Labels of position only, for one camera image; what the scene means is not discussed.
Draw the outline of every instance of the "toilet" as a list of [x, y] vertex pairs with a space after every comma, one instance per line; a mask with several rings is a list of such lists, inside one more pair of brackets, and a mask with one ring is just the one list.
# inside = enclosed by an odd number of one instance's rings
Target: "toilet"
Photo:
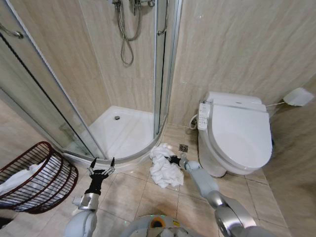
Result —
[[250, 174], [271, 157], [269, 114], [257, 97], [210, 91], [197, 124], [199, 161], [214, 177]]

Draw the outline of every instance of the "floor drain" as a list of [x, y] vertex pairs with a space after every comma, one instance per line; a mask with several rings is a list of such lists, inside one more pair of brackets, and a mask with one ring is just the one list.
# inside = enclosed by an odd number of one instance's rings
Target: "floor drain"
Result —
[[179, 145], [179, 150], [182, 152], [188, 152], [188, 146], [184, 144]]

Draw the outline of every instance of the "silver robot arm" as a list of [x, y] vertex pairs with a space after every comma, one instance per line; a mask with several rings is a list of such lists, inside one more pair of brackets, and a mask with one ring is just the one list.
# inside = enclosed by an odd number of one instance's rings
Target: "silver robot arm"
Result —
[[107, 170], [93, 170], [96, 159], [91, 163], [89, 176], [91, 177], [90, 187], [85, 191], [84, 196], [75, 197], [73, 204], [78, 206], [82, 212], [77, 213], [68, 222], [64, 237], [92, 237], [97, 224], [96, 211], [99, 205], [102, 181], [109, 177], [114, 171], [114, 158]]
[[187, 171], [200, 195], [215, 209], [215, 219], [225, 237], [275, 237], [256, 226], [248, 211], [235, 199], [222, 195], [216, 181], [196, 161], [181, 154], [179, 166]]

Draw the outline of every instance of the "toilet lid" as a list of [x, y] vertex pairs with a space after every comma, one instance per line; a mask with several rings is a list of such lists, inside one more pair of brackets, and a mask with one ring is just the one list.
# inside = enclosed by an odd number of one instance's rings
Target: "toilet lid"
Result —
[[209, 122], [210, 142], [229, 163], [256, 169], [269, 161], [272, 142], [267, 112], [214, 104]]

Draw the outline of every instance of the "shower enclosure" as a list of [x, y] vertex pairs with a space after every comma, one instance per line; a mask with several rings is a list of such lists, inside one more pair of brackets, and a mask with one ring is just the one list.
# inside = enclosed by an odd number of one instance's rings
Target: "shower enclosure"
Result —
[[99, 165], [159, 142], [181, 12], [180, 0], [113, 2], [0, 1], [0, 99], [66, 156]]

